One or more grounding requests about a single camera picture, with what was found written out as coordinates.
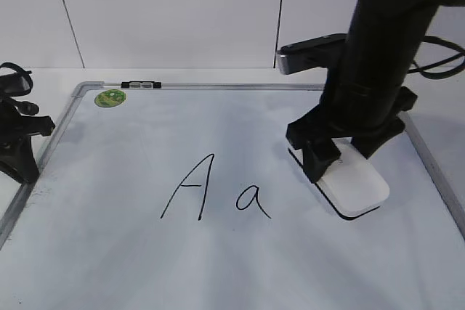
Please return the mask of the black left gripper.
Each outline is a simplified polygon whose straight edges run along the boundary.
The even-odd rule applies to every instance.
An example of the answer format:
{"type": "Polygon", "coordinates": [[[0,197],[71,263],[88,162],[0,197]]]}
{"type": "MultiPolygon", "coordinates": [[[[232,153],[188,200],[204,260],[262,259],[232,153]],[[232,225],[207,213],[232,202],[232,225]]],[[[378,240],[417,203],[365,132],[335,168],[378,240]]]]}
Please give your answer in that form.
{"type": "Polygon", "coordinates": [[[55,129],[49,116],[38,116],[37,104],[17,100],[32,88],[29,70],[1,74],[1,172],[18,183],[34,183],[39,177],[31,137],[50,136],[55,129]]]}

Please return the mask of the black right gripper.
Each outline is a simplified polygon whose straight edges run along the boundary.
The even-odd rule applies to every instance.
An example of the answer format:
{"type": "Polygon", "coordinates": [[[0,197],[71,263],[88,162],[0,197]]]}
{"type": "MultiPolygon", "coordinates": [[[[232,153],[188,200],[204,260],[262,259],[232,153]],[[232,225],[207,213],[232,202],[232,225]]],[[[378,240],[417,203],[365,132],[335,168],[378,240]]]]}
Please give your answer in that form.
{"type": "Polygon", "coordinates": [[[386,96],[321,100],[301,118],[288,124],[286,138],[295,150],[302,150],[303,169],[311,182],[318,182],[341,152],[337,138],[349,137],[351,145],[369,159],[381,146],[405,130],[400,113],[409,111],[417,95],[401,87],[389,100],[386,96]]]}

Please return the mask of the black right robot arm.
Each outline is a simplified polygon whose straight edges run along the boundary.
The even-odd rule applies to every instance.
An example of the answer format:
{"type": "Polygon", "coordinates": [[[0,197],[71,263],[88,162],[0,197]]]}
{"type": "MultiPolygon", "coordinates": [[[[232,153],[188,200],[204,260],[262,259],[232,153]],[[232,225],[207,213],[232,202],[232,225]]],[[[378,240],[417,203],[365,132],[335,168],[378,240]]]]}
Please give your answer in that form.
{"type": "Polygon", "coordinates": [[[403,132],[399,114],[416,95],[403,82],[409,73],[427,74],[415,63],[423,43],[443,44],[427,31],[440,7],[462,7],[464,0],[357,0],[349,29],[282,46],[283,74],[325,68],[318,105],[288,125],[290,145],[318,161],[336,160],[336,138],[348,137],[370,157],[403,132]]]}

